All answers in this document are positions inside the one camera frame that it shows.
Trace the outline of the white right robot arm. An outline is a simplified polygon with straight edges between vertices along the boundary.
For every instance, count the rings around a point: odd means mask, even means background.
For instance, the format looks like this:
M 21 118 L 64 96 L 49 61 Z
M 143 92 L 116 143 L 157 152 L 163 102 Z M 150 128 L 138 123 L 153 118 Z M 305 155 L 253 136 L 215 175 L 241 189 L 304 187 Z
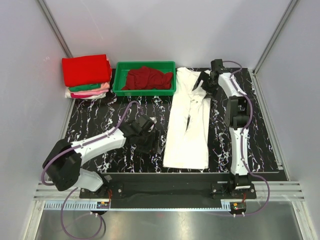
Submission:
M 248 134 L 253 117 L 252 102 L 230 72 L 202 71 L 195 84 L 213 96 L 222 88 L 227 96 L 224 123 L 231 137 L 231 167 L 228 182 L 217 192 L 232 198 L 241 198 L 251 191 L 252 179 L 248 167 Z

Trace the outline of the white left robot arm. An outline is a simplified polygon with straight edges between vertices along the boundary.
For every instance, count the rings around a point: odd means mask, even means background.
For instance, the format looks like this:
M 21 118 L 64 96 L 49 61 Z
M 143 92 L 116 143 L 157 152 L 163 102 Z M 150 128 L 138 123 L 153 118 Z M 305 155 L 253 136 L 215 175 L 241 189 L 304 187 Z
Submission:
M 105 177 L 83 168 L 91 159 L 125 146 L 135 146 L 139 152 L 160 153 L 161 131 L 153 123 L 140 126 L 129 121 L 91 138 L 68 142 L 59 140 L 42 164 L 42 176 L 51 179 L 51 185 L 63 192 L 71 187 L 90 191 L 95 197 L 103 198 L 109 190 Z

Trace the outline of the white printed t-shirt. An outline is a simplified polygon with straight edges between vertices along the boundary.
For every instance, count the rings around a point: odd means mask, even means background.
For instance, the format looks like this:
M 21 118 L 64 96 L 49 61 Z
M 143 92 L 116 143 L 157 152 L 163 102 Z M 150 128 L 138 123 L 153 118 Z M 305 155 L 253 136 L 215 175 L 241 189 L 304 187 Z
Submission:
M 163 166 L 203 170 L 209 167 L 209 120 L 211 100 L 206 91 L 193 87 L 200 72 L 180 67 L 176 71 Z

